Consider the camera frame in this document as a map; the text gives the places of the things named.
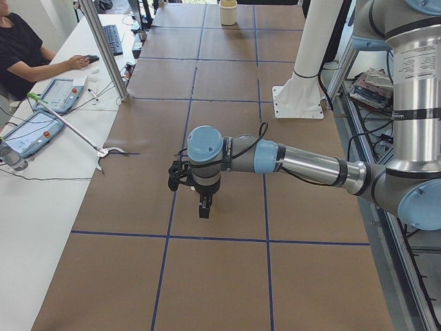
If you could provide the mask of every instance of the black t-shirt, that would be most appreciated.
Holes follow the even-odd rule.
[[[10,66],[23,61],[30,67],[48,62],[41,55],[42,40],[17,14],[7,16],[14,24],[11,28],[0,27],[0,83],[18,99],[26,97],[34,83],[8,71]]]

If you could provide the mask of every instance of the white pipe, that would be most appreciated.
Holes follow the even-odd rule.
[[[277,118],[323,118],[316,77],[343,1],[311,0],[292,77],[273,87]]]

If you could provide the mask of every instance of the metal pole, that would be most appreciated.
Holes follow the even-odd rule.
[[[96,8],[93,4],[93,0],[79,0],[79,3],[85,18],[89,23],[90,29],[95,38],[96,45],[98,46],[101,56],[103,57],[105,66],[107,68],[107,71],[109,72],[110,78],[116,88],[116,91],[118,92],[121,101],[125,101],[128,98],[129,94],[121,78],[121,73],[119,72],[114,55],[110,50],[107,39],[105,38],[103,27],[99,20],[98,13],[96,12]]]
[[[328,95],[331,100],[334,100],[338,89],[341,87],[343,81],[347,78],[347,75],[355,62],[357,55],[358,51],[353,48],[352,38],[350,38],[346,45],[345,51],[343,52],[342,59],[340,61],[340,68],[333,75],[331,82],[329,83]]]

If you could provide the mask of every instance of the blue joint cap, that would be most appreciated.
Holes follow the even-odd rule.
[[[421,183],[402,198],[398,217],[421,230],[441,229],[441,179]]]
[[[260,140],[254,153],[254,172],[268,174],[274,171],[277,161],[277,143],[270,140]]]
[[[370,39],[352,36],[352,46],[356,50],[362,51],[379,51],[391,50],[392,48],[382,39]]]
[[[199,126],[188,135],[187,146],[191,160],[206,162],[222,150],[223,138],[217,129],[211,126]]]
[[[414,10],[422,12],[423,14],[431,16],[441,15],[440,0],[406,0],[406,2]]]

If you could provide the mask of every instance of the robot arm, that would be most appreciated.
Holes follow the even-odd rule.
[[[264,133],[260,134],[259,138],[249,135],[232,138],[222,137],[221,133],[211,126],[194,129],[187,139],[189,161],[174,161],[169,169],[170,189],[176,191],[179,184],[194,187],[201,196],[199,216],[208,218],[213,194],[221,186],[222,171],[257,174],[281,171],[305,181],[344,188],[349,194],[376,203],[417,228],[441,228],[441,223],[435,216],[434,220],[421,224],[420,214],[415,213],[408,217],[399,212],[400,204],[408,195],[433,194],[434,190],[441,192],[441,180],[432,183],[434,188],[427,192],[425,180],[388,177],[383,165],[361,161],[347,162],[285,146],[264,140]],[[437,205],[431,205],[431,208],[437,209],[433,211],[434,215],[441,212]]]
[[[314,154],[259,138],[222,137],[203,126],[188,136],[189,161],[175,161],[169,187],[194,186],[200,216],[209,216],[222,171],[284,171],[340,187],[423,230],[441,229],[441,3],[358,0],[354,43],[385,39],[394,57],[394,158],[386,166]]]

